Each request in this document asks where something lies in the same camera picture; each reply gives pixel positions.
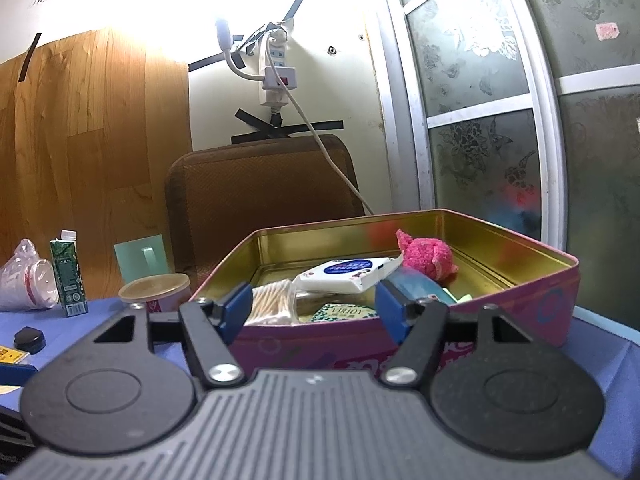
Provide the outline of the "white wet wipes pack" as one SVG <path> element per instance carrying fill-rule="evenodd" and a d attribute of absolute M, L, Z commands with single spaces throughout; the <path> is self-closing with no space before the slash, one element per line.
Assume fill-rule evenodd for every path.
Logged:
<path fill-rule="evenodd" d="M 331 260 L 298 274 L 293 285 L 302 292 L 360 294 L 387 278 L 403 261 L 403 255 Z"/>

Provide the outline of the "wooden panel board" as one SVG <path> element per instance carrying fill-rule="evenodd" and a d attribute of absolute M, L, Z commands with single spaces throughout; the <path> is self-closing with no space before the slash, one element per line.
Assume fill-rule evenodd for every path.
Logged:
<path fill-rule="evenodd" d="M 119 243 L 166 236 L 165 179 L 192 148 L 188 69 L 109 29 L 1 66 L 1 255 L 78 235 L 87 295 L 122 286 Z"/>

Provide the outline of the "blue plastic bag roll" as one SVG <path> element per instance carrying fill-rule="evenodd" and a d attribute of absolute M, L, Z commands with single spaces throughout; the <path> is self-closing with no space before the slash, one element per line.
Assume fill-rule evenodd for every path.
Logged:
<path fill-rule="evenodd" d="M 442 286 L 417 270 L 400 266 L 387 279 L 408 299 L 433 299 L 447 306 L 457 303 Z"/>

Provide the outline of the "bag of cotton swabs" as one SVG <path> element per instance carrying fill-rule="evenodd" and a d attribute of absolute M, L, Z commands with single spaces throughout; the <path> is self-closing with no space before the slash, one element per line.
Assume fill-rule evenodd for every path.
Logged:
<path fill-rule="evenodd" d="M 299 323 L 296 288 L 291 280 L 281 280 L 253 289 L 252 310 L 245 326 L 292 326 Z"/>

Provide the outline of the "green drink carton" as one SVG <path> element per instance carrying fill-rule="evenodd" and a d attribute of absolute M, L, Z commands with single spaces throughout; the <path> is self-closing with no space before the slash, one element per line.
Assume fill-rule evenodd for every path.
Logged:
<path fill-rule="evenodd" d="M 51 263 L 58 289 L 58 300 L 66 318 L 89 312 L 77 253 L 77 232 L 62 230 L 50 241 Z"/>

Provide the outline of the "green white tissue packet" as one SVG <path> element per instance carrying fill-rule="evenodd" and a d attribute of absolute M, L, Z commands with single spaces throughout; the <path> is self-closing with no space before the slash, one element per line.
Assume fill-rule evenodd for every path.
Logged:
<path fill-rule="evenodd" d="M 324 304 L 309 319 L 311 323 L 358 321 L 376 318 L 376 311 L 362 304 Z"/>

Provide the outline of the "pink fuzzy sock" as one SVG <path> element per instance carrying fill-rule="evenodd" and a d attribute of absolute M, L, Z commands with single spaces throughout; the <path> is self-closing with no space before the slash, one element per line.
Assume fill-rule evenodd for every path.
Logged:
<path fill-rule="evenodd" d="M 454 255 L 443 240 L 414 238 L 403 230 L 396 231 L 396 238 L 405 268 L 418 271 L 439 283 L 458 273 Z"/>

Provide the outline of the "bagged paper cups stack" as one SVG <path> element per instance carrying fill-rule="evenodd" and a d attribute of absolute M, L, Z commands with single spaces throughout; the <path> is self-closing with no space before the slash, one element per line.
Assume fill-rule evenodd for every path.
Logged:
<path fill-rule="evenodd" d="M 40 257 L 31 240 L 23 238 L 1 267 L 1 311 L 47 310 L 57 303 L 52 264 Z"/>

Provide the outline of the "yellow card packet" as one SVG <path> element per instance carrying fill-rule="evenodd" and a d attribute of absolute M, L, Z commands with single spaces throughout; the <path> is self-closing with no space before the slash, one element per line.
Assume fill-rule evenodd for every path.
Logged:
<path fill-rule="evenodd" d="M 9 347 L 0 347 L 1 364 L 21 364 L 26 363 L 29 353 Z"/>

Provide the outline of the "mint green mug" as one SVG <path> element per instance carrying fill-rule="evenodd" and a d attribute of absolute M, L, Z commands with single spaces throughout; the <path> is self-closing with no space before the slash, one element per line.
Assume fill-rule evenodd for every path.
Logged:
<path fill-rule="evenodd" d="M 115 244 L 114 251 L 125 284 L 170 272 L 163 237 L 160 235 Z"/>

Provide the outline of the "black round lid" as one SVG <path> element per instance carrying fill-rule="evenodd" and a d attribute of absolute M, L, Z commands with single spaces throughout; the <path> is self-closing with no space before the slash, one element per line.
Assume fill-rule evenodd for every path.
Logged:
<path fill-rule="evenodd" d="M 14 347 L 30 354 L 39 353 L 47 344 L 42 330 L 25 326 L 14 334 Z"/>

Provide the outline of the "white power strip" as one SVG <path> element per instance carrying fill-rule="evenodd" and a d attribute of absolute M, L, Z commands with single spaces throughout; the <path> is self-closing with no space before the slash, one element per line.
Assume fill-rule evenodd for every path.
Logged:
<path fill-rule="evenodd" d="M 246 44 L 235 47 L 226 21 L 216 23 L 218 44 L 224 60 L 236 76 L 258 84 L 259 104 L 268 107 L 273 113 L 280 113 L 290 100 L 290 93 L 297 88 L 297 74 L 286 60 L 288 31 L 282 23 L 269 22 L 255 32 Z M 249 73 L 243 70 L 237 58 L 248 53 L 250 47 L 257 55 L 258 70 Z"/>

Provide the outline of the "white framed frosted glass door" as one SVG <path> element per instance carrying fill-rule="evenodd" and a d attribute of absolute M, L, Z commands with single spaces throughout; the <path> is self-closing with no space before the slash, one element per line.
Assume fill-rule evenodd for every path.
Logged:
<path fill-rule="evenodd" d="M 376 0 L 397 210 L 453 209 L 579 259 L 639 323 L 639 0 Z"/>

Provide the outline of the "paper snack cup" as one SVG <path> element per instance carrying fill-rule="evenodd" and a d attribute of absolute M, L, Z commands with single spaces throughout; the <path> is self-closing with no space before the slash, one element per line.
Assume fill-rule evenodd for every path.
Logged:
<path fill-rule="evenodd" d="M 124 304 L 143 304 L 150 313 L 172 312 L 192 296 L 190 278 L 183 273 L 138 278 L 119 289 Z"/>

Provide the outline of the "blue patterned tablecloth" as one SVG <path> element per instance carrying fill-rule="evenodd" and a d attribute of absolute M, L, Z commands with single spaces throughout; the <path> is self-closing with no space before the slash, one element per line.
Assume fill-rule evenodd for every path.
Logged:
<path fill-rule="evenodd" d="M 40 368 L 120 310 L 120 300 L 108 298 L 91 301 L 89 312 L 74 318 L 59 308 L 3 312 L 1 343 L 12 346 L 14 334 L 25 326 L 41 330 L 46 346 L 30 358 Z M 637 479 L 639 333 L 578 307 L 562 351 L 594 378 L 605 396 L 605 414 L 589 453 L 620 478 Z"/>

